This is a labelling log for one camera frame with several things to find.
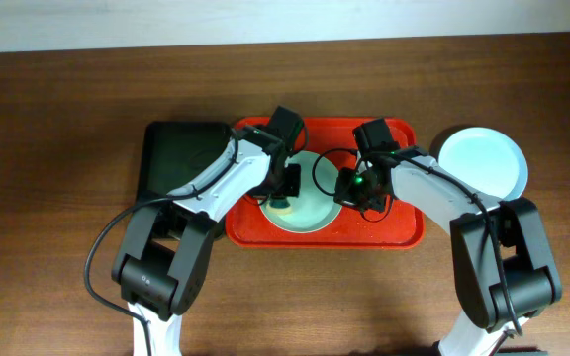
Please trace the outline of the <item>green and yellow sponge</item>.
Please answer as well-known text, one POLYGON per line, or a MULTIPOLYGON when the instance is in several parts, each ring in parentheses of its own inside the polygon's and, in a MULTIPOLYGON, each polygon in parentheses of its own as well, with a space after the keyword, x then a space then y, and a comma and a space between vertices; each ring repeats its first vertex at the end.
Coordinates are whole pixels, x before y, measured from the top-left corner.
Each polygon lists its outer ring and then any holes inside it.
POLYGON ((288 215, 293 211, 292 205, 286 197, 271 198, 267 203, 266 210, 274 215, 288 215))

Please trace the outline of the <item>pale green plate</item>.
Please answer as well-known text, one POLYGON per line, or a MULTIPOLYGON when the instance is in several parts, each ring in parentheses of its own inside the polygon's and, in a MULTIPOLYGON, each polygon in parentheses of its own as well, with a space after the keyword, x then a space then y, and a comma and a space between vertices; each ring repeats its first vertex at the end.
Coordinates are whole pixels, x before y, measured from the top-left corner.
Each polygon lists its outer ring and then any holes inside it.
POLYGON ((274 215, 266 210, 267 203, 260 207, 265 217, 276 227, 293 233, 311 233, 331 224, 341 211, 341 205, 332 196, 319 190, 312 177, 312 168, 319 155, 303 151, 287 160, 301 165, 301 189, 298 197, 286 197, 293 211, 288 215, 274 215))

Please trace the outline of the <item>light blue plate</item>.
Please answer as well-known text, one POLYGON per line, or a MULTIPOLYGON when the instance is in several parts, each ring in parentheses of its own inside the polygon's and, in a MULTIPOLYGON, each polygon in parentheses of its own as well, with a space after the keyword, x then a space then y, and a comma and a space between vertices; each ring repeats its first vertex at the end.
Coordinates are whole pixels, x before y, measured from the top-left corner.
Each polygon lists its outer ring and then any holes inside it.
POLYGON ((528 182, 523 151, 507 135, 489 128, 453 133, 439 149, 437 162, 471 187, 506 201, 519 198, 528 182))

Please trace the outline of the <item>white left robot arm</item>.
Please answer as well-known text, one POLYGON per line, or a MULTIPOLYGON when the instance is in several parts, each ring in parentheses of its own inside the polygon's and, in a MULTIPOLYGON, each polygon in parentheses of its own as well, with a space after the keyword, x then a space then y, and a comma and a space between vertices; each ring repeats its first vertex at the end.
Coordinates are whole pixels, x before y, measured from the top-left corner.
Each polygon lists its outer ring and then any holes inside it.
POLYGON ((300 168, 287 160, 307 133, 302 124, 229 129, 226 145, 203 171, 180 187, 148 191, 109 222, 130 220, 111 277, 135 324, 135 354, 179 354, 182 316, 203 286, 226 214, 247 195, 297 195, 300 168))

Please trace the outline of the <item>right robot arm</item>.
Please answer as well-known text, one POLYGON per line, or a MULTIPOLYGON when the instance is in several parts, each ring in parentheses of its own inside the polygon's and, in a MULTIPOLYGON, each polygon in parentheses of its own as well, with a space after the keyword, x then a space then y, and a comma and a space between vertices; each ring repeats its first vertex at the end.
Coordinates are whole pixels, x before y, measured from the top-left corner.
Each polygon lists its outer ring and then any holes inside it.
POLYGON ((416 146, 360 154, 339 171, 333 198, 362 213, 407 203, 449 235, 462 311, 434 345, 438 355, 495 355, 562 297, 537 206, 473 189, 416 146))

